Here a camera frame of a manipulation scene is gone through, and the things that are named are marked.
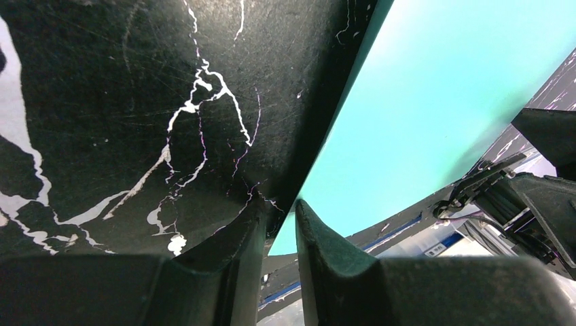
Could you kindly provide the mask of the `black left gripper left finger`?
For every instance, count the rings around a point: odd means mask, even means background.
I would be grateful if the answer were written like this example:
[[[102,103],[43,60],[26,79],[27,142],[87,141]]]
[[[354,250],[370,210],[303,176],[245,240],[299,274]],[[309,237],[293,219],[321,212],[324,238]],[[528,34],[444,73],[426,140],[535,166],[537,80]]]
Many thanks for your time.
[[[65,255],[1,262],[2,325],[254,325],[265,204],[174,257]]]

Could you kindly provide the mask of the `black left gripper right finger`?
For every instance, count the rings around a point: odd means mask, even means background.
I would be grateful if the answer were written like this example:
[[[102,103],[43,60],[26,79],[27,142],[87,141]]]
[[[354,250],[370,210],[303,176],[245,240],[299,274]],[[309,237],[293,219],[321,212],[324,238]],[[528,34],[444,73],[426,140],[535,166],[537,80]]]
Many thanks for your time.
[[[529,257],[378,259],[295,207],[307,325],[574,325],[554,277]]]

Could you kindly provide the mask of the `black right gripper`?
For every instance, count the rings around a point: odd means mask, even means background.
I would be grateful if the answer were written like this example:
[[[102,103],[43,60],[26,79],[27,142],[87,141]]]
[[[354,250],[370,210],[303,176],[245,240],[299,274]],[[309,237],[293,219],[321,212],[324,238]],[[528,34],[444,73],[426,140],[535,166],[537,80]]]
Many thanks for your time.
[[[556,168],[575,163],[574,111],[524,108],[511,124]],[[514,177],[511,167],[525,159],[517,153],[497,163],[486,161],[485,167],[456,183],[447,200],[435,204],[434,218],[457,220],[456,213],[472,204],[482,214],[469,213],[463,219],[492,226],[521,252],[545,264],[559,253],[575,278],[575,182],[531,173]]]

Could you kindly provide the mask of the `teal paper folder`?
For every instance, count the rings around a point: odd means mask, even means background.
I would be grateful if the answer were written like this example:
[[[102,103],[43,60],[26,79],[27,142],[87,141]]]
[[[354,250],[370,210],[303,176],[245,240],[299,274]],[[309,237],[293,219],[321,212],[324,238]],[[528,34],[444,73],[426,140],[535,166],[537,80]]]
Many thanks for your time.
[[[350,236],[460,179],[575,47],[574,1],[395,1],[299,198]]]

